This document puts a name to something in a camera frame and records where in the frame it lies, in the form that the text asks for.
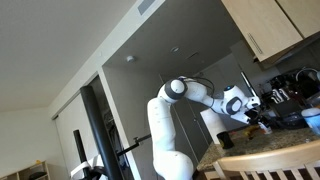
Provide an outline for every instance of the white ceiling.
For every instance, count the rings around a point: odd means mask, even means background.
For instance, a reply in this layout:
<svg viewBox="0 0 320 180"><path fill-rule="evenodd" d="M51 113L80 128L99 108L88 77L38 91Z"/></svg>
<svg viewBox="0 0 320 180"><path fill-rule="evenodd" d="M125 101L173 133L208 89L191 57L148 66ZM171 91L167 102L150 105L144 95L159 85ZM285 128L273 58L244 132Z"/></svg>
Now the white ceiling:
<svg viewBox="0 0 320 180"><path fill-rule="evenodd" d="M190 75L230 54L240 39L220 0L167 0L106 65ZM170 53L174 46L180 50ZM128 55L137 60L127 63Z"/></svg>
<svg viewBox="0 0 320 180"><path fill-rule="evenodd" d="M135 1L0 1L0 112L47 107ZM239 39L221 1L167 0L107 65L190 74Z"/></svg>
<svg viewBox="0 0 320 180"><path fill-rule="evenodd" d="M136 0L1 0L0 112L46 107Z"/></svg>

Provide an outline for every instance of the chair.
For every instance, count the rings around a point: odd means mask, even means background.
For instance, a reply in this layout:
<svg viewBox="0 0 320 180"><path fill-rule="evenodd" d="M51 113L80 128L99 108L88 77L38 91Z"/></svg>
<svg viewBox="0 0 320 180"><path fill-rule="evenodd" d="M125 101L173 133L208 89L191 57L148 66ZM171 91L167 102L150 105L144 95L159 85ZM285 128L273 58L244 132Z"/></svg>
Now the chair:
<svg viewBox="0 0 320 180"><path fill-rule="evenodd" d="M281 180L294 179L293 176L299 180L308 175L320 179L315 169L319 166L318 160L320 140L252 155L223 157L214 163L214 167L221 179L229 179L228 172L239 172L245 180L249 176L255 180L265 176L263 179L269 180L277 175Z"/></svg>

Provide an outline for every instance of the kitchen cabinet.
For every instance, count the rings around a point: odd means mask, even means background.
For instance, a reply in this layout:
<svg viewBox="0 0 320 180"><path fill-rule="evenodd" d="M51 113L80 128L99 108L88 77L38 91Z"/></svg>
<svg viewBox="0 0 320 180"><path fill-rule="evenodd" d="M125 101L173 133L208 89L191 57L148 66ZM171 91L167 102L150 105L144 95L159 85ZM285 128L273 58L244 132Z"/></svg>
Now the kitchen cabinet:
<svg viewBox="0 0 320 180"><path fill-rule="evenodd" d="M303 40L274 0L222 0L259 61L281 57Z"/></svg>
<svg viewBox="0 0 320 180"><path fill-rule="evenodd" d="M307 38L320 30L320 0L277 0L297 30Z"/></svg>

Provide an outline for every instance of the white robotic arm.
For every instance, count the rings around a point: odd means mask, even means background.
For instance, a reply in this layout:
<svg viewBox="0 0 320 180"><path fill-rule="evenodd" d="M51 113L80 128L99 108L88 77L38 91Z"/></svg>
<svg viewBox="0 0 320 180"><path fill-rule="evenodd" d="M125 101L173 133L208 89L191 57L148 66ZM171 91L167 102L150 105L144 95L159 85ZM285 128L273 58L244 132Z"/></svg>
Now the white robotic arm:
<svg viewBox="0 0 320 180"><path fill-rule="evenodd" d="M166 180L190 180L193 164L188 156L175 151L175 128L170 105L186 97L210 107L214 112L248 123L244 113L260 105L258 97L246 97L237 86L224 89L223 99L207 95L207 88L193 79L179 77L166 82L158 96L148 103L148 119L153 141L154 167Z"/></svg>

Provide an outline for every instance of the countertop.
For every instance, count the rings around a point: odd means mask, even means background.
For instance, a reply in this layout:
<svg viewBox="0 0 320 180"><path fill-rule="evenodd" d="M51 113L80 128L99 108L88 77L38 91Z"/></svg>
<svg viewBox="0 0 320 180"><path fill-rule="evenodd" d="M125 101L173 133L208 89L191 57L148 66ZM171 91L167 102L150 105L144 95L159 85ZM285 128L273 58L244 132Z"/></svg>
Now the countertop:
<svg viewBox="0 0 320 180"><path fill-rule="evenodd" d="M254 132L252 140L248 140L244 136L243 130L229 133L234 147L222 149L220 145L211 143L199 162L197 170L205 171L213 169L213 163L222 157L272 151L320 139L310 128L297 130L275 129L272 131L271 134L262 134L261 131L257 130Z"/></svg>

